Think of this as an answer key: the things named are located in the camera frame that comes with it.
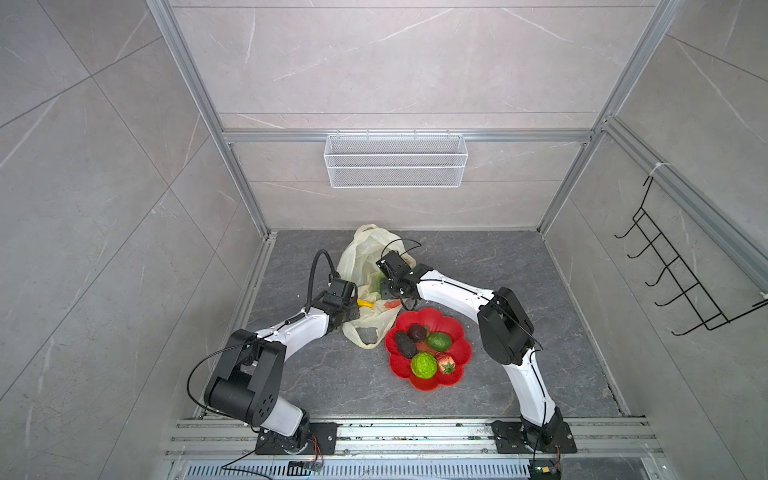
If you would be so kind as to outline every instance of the plastic bag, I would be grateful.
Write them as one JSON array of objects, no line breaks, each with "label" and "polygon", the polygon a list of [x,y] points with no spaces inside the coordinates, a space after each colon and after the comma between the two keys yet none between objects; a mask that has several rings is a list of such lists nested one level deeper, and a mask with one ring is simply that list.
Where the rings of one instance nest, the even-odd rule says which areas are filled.
[{"label": "plastic bag", "polygon": [[[391,303],[392,300],[382,300],[380,283],[384,274],[376,265],[376,261],[382,256],[384,246],[399,238],[394,233],[378,228],[372,223],[363,225],[357,229],[354,240],[344,250],[344,253],[341,254],[341,260],[339,260],[337,268],[339,275],[344,280],[357,284],[357,297],[359,299],[373,303],[373,308],[360,307],[359,319],[342,325],[344,336],[364,349],[375,348],[381,343],[395,323],[401,308],[400,305],[394,308],[386,307],[385,304]],[[390,250],[406,251],[401,240],[390,244],[384,253]],[[416,261],[407,253],[402,258],[411,267],[416,265]],[[376,342],[364,343],[357,332],[358,328],[375,328]]]}]

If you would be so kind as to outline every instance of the wire basket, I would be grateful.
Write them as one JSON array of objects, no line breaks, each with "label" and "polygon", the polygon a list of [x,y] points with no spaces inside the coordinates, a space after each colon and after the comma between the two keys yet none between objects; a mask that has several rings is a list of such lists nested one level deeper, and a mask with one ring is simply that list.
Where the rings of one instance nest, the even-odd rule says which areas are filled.
[{"label": "wire basket", "polygon": [[323,154],[333,188],[458,187],[467,164],[460,134],[331,134]]}]

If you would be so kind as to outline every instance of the red bowl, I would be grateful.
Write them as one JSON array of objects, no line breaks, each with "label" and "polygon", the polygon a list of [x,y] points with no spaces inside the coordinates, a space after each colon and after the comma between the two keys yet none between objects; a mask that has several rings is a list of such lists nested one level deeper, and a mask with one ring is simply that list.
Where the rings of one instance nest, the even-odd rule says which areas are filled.
[{"label": "red bowl", "polygon": [[[420,379],[411,371],[411,359],[407,359],[397,350],[395,333],[408,332],[408,328],[414,323],[423,325],[430,333],[443,332],[453,340],[453,345],[447,352],[456,362],[456,370],[453,374],[446,375],[439,370],[431,379]],[[384,347],[389,352],[389,368],[392,373],[401,379],[408,379],[411,385],[422,392],[437,390],[440,385],[451,386],[457,384],[464,376],[464,365],[472,358],[472,347],[464,338],[464,326],[455,318],[444,316],[439,310],[424,308],[418,312],[404,312],[397,317],[395,326],[384,337]]]}]

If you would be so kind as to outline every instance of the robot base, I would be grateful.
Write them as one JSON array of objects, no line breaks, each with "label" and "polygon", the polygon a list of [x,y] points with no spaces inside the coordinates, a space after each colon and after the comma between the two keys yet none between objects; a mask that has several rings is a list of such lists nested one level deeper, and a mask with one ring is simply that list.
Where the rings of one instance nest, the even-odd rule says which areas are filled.
[{"label": "robot base", "polygon": [[[338,429],[339,424],[337,423],[310,422],[309,436],[314,435],[317,438],[317,446],[323,455],[333,455],[336,451],[336,431]],[[256,442],[255,455],[285,455],[286,451],[277,436],[273,433],[260,433]],[[314,445],[311,440],[307,442],[306,447],[301,452],[296,452],[297,455],[310,453],[314,453]]]},{"label": "robot base", "polygon": [[[498,453],[529,453],[531,443],[526,438],[525,428],[522,422],[503,422],[497,420],[491,424],[491,430],[495,435],[496,450]],[[571,427],[563,422],[548,445],[539,442],[536,450],[543,453],[576,453],[576,442],[571,434]]]}]

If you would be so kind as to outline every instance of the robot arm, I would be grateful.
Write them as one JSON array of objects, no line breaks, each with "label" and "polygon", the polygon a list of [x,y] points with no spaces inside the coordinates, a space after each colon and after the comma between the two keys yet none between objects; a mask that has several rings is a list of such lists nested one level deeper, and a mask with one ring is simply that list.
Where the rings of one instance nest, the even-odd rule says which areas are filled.
[{"label": "robot arm", "polygon": [[[481,289],[422,264],[411,268],[395,251],[377,265],[386,275],[383,298],[429,300],[476,321],[483,348],[503,366],[519,399],[521,440],[544,451],[564,444],[568,426],[538,369],[533,325],[511,290]],[[204,394],[205,403],[219,412],[275,432],[287,452],[304,448],[310,424],[304,410],[279,395],[283,363],[306,344],[359,315],[357,288],[334,276],[329,289],[305,310],[255,333],[244,329],[233,333],[227,344],[231,348],[222,353]],[[252,374],[241,369],[254,364]]]},{"label": "robot arm", "polygon": [[493,291],[471,286],[423,264],[411,268],[395,251],[377,265],[386,275],[384,298],[440,303],[478,323],[483,348],[501,363],[520,402],[525,441],[533,449],[555,444],[566,425],[536,363],[533,324],[515,294],[504,287]]},{"label": "robot arm", "polygon": [[[283,363],[306,344],[359,316],[357,287],[332,277],[323,291],[295,316],[255,333],[233,333],[208,382],[204,400],[210,407],[277,434],[287,452],[300,452],[310,433],[306,412],[279,395]],[[252,374],[241,366],[256,366]]]}]

